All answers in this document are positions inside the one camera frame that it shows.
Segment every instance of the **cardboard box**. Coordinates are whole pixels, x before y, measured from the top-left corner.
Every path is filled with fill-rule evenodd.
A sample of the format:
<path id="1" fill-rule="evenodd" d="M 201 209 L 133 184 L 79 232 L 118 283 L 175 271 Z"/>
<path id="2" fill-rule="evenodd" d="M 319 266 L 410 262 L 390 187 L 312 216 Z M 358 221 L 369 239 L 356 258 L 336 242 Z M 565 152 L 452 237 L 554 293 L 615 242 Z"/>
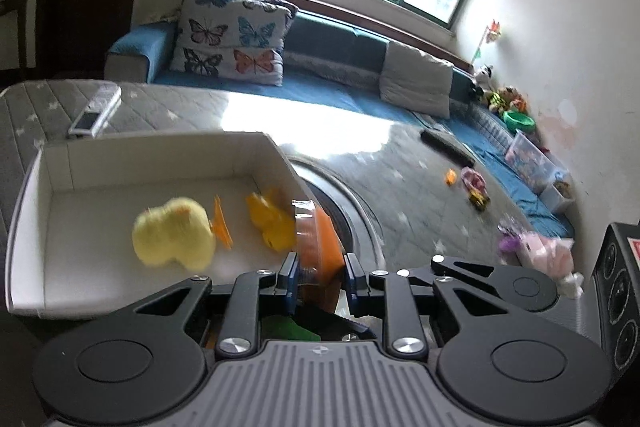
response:
<path id="1" fill-rule="evenodd" d="M 105 314 L 193 275 L 180 264 L 144 266 L 134 253 L 136 216 L 186 196 L 212 217 L 215 195 L 234 240 L 218 245 L 204 275 L 233 283 L 278 269 L 251 223 L 244 198 L 279 187 L 313 200 L 274 142 L 261 133 L 119 134 L 46 145 L 25 178 L 6 256 L 10 312 L 38 317 Z"/>

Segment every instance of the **white star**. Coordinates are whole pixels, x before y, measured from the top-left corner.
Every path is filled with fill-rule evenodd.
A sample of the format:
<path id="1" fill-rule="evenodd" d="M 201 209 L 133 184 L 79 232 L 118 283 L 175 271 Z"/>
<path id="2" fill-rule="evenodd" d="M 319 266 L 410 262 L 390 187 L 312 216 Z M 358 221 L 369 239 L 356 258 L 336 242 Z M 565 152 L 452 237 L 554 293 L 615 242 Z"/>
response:
<path id="1" fill-rule="evenodd" d="M 439 254 L 444 254 L 447 251 L 447 247 L 445 247 L 442 243 L 441 240 L 438 240 L 438 242 L 436 243 L 435 241 L 433 241 L 433 246 L 436 249 L 436 252 L 438 252 Z"/>

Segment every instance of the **black loudspeaker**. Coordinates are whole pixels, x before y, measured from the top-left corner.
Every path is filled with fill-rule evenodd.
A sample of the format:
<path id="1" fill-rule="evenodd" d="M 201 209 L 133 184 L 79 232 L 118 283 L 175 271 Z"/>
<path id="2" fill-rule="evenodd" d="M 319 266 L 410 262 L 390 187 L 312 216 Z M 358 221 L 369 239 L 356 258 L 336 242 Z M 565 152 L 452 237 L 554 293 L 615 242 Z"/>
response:
<path id="1" fill-rule="evenodd" d="M 598 413 L 606 427 L 640 425 L 640 226 L 607 227 L 594 270 L 602 349 L 613 367 Z"/>

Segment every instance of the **blue sofa cover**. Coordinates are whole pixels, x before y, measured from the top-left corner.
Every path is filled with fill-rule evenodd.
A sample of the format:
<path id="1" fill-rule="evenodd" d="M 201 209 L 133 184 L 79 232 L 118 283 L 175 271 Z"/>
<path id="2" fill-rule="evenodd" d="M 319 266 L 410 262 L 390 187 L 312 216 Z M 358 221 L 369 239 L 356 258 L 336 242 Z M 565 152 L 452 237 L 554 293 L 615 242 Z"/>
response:
<path id="1" fill-rule="evenodd" d="M 356 26 L 317 14 L 299 11 L 285 39 L 284 81 L 282 87 L 263 86 L 225 78 L 211 78 L 167 69 L 174 47 L 175 23 L 139 26 L 119 39 L 110 55 L 144 57 L 147 82 L 171 86 L 204 87 L 233 92 L 260 94 L 299 102 L 337 107 L 386 120 L 414 125 L 425 122 L 412 111 L 380 100 L 378 75 L 385 60 L 387 38 Z M 307 68 L 288 62 L 290 55 L 313 57 L 320 62 L 337 64 L 369 73 L 364 85 L 348 86 L 323 78 Z M 466 107 L 471 102 L 473 81 L 468 73 L 454 68 L 449 98 Z M 573 237 L 566 220 L 560 221 L 530 192 L 515 172 L 500 159 L 500 153 L 477 130 L 465 123 L 463 113 L 447 121 L 456 137 L 467 143 L 482 158 L 486 167 L 504 186 L 514 202 L 523 210 L 535 230 L 546 235 Z"/>

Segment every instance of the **yellow rubber duck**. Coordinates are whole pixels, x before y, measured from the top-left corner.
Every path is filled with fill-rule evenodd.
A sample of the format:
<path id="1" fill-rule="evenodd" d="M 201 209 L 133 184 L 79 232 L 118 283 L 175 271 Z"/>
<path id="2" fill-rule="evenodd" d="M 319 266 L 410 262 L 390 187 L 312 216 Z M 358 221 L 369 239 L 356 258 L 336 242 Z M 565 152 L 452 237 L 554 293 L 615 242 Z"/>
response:
<path id="1" fill-rule="evenodd" d="M 273 202 L 274 194 L 254 192 L 246 197 L 251 222 L 262 232 L 262 240 L 275 251 L 292 251 L 296 247 L 296 223 Z"/>
<path id="2" fill-rule="evenodd" d="M 197 201 L 174 198 L 142 212 L 131 233 L 133 249 L 146 266 L 162 266 L 175 259 L 193 272 L 211 263 L 216 237 L 227 248 L 233 245 L 217 196 L 211 222 Z"/>

